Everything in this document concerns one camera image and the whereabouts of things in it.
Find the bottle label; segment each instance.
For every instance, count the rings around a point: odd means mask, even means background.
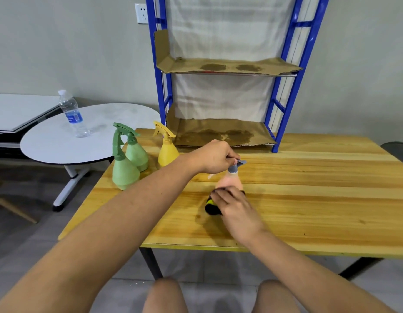
[[[83,118],[81,117],[81,114],[79,113],[79,111],[67,112],[67,113],[65,113],[65,116],[67,116],[68,121],[71,124],[76,124],[76,123],[80,123],[83,121]]]

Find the cardboard box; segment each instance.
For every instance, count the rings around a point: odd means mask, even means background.
[[[154,39],[157,67],[164,73],[248,73],[276,76],[302,69],[281,58],[268,58],[260,61],[173,58],[170,55],[168,30],[156,31]]]
[[[236,119],[182,119],[175,116],[175,104],[167,114],[167,127],[176,135],[175,146],[201,147],[213,139],[226,141],[230,146],[272,145],[264,123]]]

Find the floor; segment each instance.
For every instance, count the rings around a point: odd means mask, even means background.
[[[64,169],[0,165],[0,196],[40,219],[34,225],[0,208],[0,298],[54,246],[100,175],[94,171],[83,179],[66,208],[53,213],[53,200],[69,179]],[[181,283],[190,312],[251,312],[258,284],[273,278],[249,253],[161,249],[154,253],[163,274]],[[355,260],[312,258],[336,273]],[[91,311],[141,312],[152,282],[137,252],[101,290]],[[384,260],[354,283],[403,313],[403,260]]]

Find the forearm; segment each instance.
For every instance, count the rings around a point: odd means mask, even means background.
[[[2,299],[2,308],[18,298],[36,312],[41,311],[37,303],[44,311],[51,306],[53,312],[88,310],[104,284],[136,252],[198,173],[191,160],[181,155],[103,205],[18,282]]]
[[[250,246],[312,313],[393,312],[384,303],[266,232]]]

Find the wood grain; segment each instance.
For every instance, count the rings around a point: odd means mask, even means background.
[[[141,178],[158,169],[162,139],[139,129],[150,155]],[[192,148],[179,148],[181,153]],[[286,134],[280,151],[238,147],[246,195],[269,228],[298,250],[318,255],[403,257],[403,163],[365,137]],[[103,174],[59,239],[121,190]],[[204,211],[221,175],[186,186],[143,247],[246,251]]]

